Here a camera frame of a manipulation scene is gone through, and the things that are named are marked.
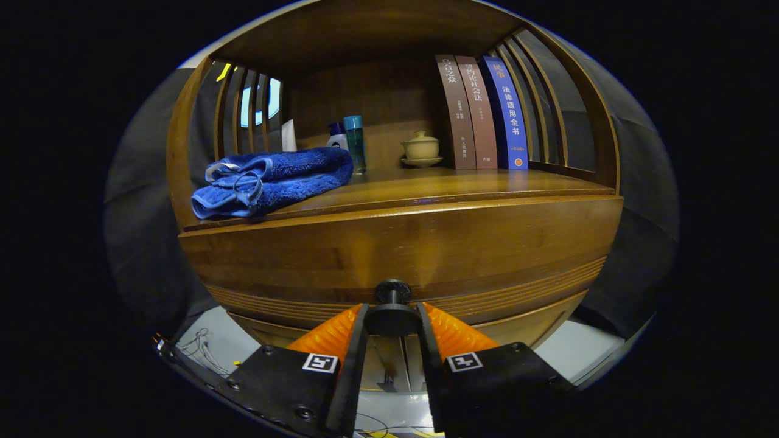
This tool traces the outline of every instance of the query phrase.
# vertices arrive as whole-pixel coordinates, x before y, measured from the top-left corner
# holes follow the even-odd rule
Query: blue towel
[[[231,155],[208,166],[211,185],[192,194],[192,211],[200,219],[267,214],[346,184],[353,168],[338,147]]]

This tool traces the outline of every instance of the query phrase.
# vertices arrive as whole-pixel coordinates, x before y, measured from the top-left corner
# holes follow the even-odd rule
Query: black knob
[[[373,307],[365,315],[365,328],[370,334],[399,337],[419,331],[419,313],[404,304],[411,298],[408,284],[400,280],[382,281],[376,286],[375,296],[384,304]]]

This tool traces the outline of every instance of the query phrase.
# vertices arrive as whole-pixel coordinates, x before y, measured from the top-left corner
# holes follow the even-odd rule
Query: window
[[[269,102],[268,102],[268,118],[273,117],[276,115],[277,112],[279,112],[279,90],[280,90],[281,82],[279,82],[276,79],[271,78],[270,79],[270,85],[269,85]],[[243,90],[243,95],[241,96],[241,126],[244,128],[249,127],[249,92],[251,87],[246,87]],[[254,116],[254,124],[260,125],[263,123],[263,112],[262,110],[257,111]]]

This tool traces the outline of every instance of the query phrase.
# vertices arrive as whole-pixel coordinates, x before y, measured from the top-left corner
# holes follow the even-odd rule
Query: wooden cabinet
[[[523,44],[528,36],[545,45],[576,86],[592,129],[595,171],[568,165],[559,90]],[[445,137],[433,62],[443,53],[493,54],[516,66],[512,79],[528,92],[521,104],[537,119],[528,150],[540,158],[529,171],[402,168],[400,141],[418,129]],[[266,216],[197,220],[189,200],[189,118],[217,60],[239,67],[224,79],[214,109],[217,159],[238,149],[226,144],[225,130],[237,139],[241,128],[236,117],[224,120],[231,99],[222,94],[236,78],[243,78],[238,89],[247,77],[256,83],[260,75],[247,76],[251,71],[282,82],[281,118],[294,119],[300,148],[324,146],[327,124],[362,115],[367,173]],[[250,105],[264,119],[250,132],[262,138],[252,137],[249,146],[267,150],[267,92],[257,103],[254,83]],[[545,101],[553,111],[544,113]],[[322,0],[263,17],[192,73],[171,119],[167,174],[179,242],[195,272],[247,332],[279,346],[355,303],[376,304],[374,287],[390,278],[412,287],[412,302],[430,302],[499,343],[536,345],[597,278],[622,211],[619,148],[593,81],[546,30],[469,0]],[[371,337],[363,387],[378,390],[388,376],[397,390],[420,390],[416,352],[415,337]]]

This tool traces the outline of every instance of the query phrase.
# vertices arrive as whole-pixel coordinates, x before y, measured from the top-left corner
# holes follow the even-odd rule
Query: white floor
[[[207,351],[210,357],[206,357],[204,348],[198,349],[196,342],[191,343],[186,351],[194,352],[191,357],[201,365],[223,375],[226,374],[225,371],[232,373],[237,363],[245,361],[260,346],[221,307],[201,315],[184,333],[179,344],[184,345],[192,341],[198,332],[202,335],[201,345],[208,343]],[[625,351],[622,351],[624,348],[620,348],[623,345],[628,346],[620,337],[569,320],[536,348],[536,353],[571,383],[588,385],[591,384],[589,380],[601,374],[598,372],[600,368],[606,364],[613,366],[615,361],[625,354]],[[361,415],[358,415],[355,427],[368,431],[381,429],[381,432],[374,433],[373,436],[383,436],[382,428],[385,426],[366,415],[376,417],[391,427],[391,433],[443,436],[432,431],[432,417],[425,392],[393,394],[361,391],[358,412]]]

